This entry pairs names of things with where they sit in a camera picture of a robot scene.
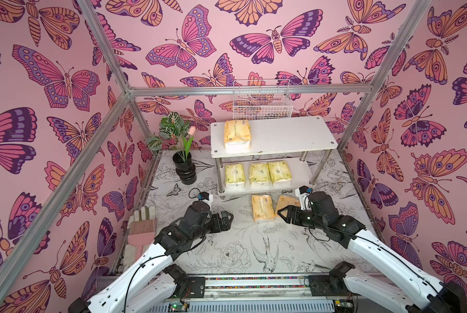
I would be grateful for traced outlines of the yellow-green tissue pack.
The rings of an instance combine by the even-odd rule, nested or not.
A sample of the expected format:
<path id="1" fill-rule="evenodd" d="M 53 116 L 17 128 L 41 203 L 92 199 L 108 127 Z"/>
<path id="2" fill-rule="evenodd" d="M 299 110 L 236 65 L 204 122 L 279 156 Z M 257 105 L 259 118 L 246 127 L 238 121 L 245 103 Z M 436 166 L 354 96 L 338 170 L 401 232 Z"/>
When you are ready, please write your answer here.
<path id="1" fill-rule="evenodd" d="M 273 185 L 283 185 L 292 182 L 292 173 L 285 160 L 269 162 L 268 167 Z"/>
<path id="2" fill-rule="evenodd" d="M 268 163 L 251 163 L 249 166 L 249 181 L 251 186 L 269 186 L 271 184 L 271 176 Z"/>
<path id="3" fill-rule="evenodd" d="M 241 163 L 225 165 L 225 186 L 227 189 L 245 186 L 245 169 Z"/>

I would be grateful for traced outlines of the orange tissue pack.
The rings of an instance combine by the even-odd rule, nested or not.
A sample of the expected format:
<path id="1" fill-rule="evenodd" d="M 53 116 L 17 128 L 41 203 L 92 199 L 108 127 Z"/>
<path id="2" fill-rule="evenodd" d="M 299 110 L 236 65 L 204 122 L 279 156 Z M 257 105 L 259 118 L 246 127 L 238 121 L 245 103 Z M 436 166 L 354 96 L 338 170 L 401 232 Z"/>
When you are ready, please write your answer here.
<path id="1" fill-rule="evenodd" d="M 250 149 L 252 139 L 248 120 L 232 120 L 224 125 L 224 147 L 228 153 L 243 153 Z"/>
<path id="2" fill-rule="evenodd" d="M 275 218 L 275 210 L 270 195 L 254 194 L 252 195 L 251 204 L 254 222 Z"/>
<path id="3" fill-rule="evenodd" d="M 276 215 L 278 216 L 277 211 L 279 209 L 284 208 L 289 205 L 298 206 L 300 209 L 299 199 L 291 197 L 291 196 L 281 195 L 276 205 L 276 209 L 275 209 Z"/>

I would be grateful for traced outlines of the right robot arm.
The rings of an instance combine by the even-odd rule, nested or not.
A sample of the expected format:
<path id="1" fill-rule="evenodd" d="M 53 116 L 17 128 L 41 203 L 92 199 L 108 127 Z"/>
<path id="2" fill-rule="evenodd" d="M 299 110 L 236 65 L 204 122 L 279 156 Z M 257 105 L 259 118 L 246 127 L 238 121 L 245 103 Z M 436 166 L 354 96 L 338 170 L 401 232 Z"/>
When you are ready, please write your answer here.
<path id="1" fill-rule="evenodd" d="M 303 186 L 296 190 L 300 205 L 277 211 L 288 224 L 322 230 L 329 240 L 365 259 L 389 283 L 365 274 L 349 262 L 340 262 L 326 279 L 309 278 L 314 295 L 354 293 L 391 312 L 466 312 L 466 293 L 456 282 L 442 282 L 407 262 L 379 240 L 364 224 L 339 213 L 332 198 Z"/>

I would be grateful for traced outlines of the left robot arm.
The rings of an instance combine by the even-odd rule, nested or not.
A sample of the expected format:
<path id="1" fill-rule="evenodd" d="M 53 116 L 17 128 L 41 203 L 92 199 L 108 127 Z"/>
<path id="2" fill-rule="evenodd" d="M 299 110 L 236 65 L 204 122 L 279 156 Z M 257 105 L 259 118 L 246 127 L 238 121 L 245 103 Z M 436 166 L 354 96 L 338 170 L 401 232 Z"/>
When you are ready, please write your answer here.
<path id="1" fill-rule="evenodd" d="M 75 300 L 68 312 L 144 312 L 176 295 L 190 295 L 188 275 L 173 262 L 209 233 L 230 230 L 233 214 L 212 213 L 212 200 L 193 202 L 185 216 L 163 228 L 155 242 L 121 276 L 90 299 Z"/>

